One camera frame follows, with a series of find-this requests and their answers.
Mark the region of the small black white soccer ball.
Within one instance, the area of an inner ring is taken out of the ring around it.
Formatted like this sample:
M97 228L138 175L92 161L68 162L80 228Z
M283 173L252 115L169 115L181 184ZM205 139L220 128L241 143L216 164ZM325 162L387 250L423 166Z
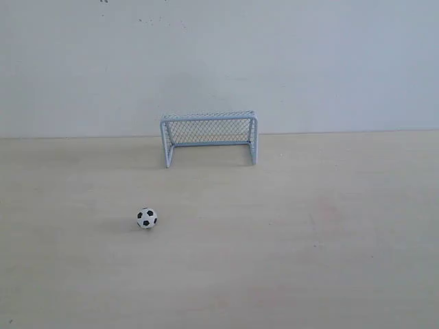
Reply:
M158 215L152 208L142 208L137 213L137 225L141 229L153 228L158 223Z

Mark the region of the small white goal with net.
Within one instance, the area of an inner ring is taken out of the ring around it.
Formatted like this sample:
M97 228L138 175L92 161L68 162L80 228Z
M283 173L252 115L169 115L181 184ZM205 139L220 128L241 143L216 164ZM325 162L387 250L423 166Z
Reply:
M179 147L246 145L253 165L259 150L259 121L255 112L166 114L160 120L165 166Z

